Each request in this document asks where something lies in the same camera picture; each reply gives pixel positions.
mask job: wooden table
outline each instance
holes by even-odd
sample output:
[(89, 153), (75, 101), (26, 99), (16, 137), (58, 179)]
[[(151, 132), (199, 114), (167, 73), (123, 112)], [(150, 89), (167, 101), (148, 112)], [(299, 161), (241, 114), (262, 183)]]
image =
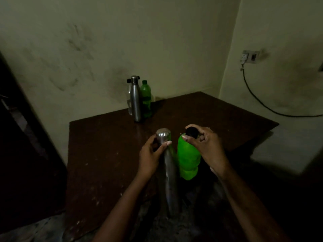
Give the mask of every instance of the wooden table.
[[(172, 141), (195, 123), (208, 126), (232, 151), (278, 123), (197, 92), (152, 104), (153, 117), (135, 123), (128, 109), (73, 121), (69, 127), (66, 231), (68, 240), (99, 227), (134, 178), (139, 150), (159, 128)], [(150, 184), (147, 198), (156, 193)]]

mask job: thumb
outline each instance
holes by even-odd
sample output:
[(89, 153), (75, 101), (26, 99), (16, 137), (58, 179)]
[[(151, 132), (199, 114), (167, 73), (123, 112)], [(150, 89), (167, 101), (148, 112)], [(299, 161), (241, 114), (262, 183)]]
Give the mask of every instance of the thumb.
[(188, 142), (189, 144), (193, 145), (195, 148), (199, 149), (200, 142), (195, 138), (191, 136), (186, 136), (186, 135), (182, 136), (182, 138), (184, 139), (185, 142)]
[(167, 149), (167, 147), (169, 145), (172, 144), (172, 141), (167, 141), (164, 142), (162, 145), (160, 145), (160, 147), (155, 151), (155, 155), (157, 155), (158, 157), (165, 151), (165, 149)]

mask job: black bottle cap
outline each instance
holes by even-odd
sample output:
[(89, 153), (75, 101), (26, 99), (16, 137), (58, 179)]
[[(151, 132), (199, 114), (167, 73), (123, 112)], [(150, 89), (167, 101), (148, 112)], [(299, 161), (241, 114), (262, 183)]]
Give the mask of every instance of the black bottle cap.
[(187, 136), (190, 136), (190, 137), (193, 137), (193, 138), (197, 138), (197, 136), (198, 136), (198, 134), (199, 134), (199, 131), (195, 128), (195, 127), (189, 127), (189, 128), (187, 128), (186, 129), (186, 132), (185, 132), (185, 134), (187, 135)]

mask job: bottle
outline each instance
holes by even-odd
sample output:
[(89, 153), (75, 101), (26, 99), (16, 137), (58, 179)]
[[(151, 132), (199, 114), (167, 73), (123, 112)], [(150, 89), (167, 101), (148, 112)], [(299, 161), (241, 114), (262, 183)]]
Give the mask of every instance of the bottle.
[(142, 96), (138, 85), (139, 76), (133, 75), (131, 77), (130, 101), (133, 119), (136, 122), (141, 121), (141, 104)]
[[(198, 133), (199, 132), (195, 127), (189, 127), (182, 136), (187, 135), (196, 139)], [(188, 181), (195, 177), (198, 172), (198, 165), (201, 162), (201, 154), (193, 145), (185, 142), (182, 136), (178, 139), (177, 157), (180, 176)]]
[(142, 111), (143, 111), (143, 117), (148, 118), (151, 117), (151, 89), (150, 86), (147, 84), (146, 80), (142, 81), (142, 86), (140, 88), (141, 94), (142, 94)]
[[(167, 128), (156, 132), (156, 140), (159, 144), (171, 140), (171, 131)], [(178, 167), (176, 153), (172, 145), (169, 145), (159, 159), (156, 171), (158, 180), (160, 205), (163, 215), (174, 217), (181, 211), (181, 200), (178, 194)]]
[(131, 110), (131, 100), (130, 100), (130, 91), (131, 91), (131, 79), (127, 79), (127, 105), (128, 105), (128, 112), (132, 115)]

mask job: hand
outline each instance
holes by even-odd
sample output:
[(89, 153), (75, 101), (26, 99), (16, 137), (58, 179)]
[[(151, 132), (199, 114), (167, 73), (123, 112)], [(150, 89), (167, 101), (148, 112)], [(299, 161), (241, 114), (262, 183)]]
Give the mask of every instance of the hand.
[(172, 143), (172, 141), (164, 142), (155, 152), (152, 150), (153, 142), (156, 135), (152, 135), (139, 152), (139, 168), (137, 175), (148, 181), (155, 173), (158, 167), (160, 155)]
[(197, 148), (205, 162), (210, 166), (211, 171), (221, 177), (230, 164), (225, 156), (219, 136), (208, 127), (190, 124), (185, 128), (187, 129), (188, 127), (195, 127), (201, 136), (195, 139), (184, 135), (182, 138)]

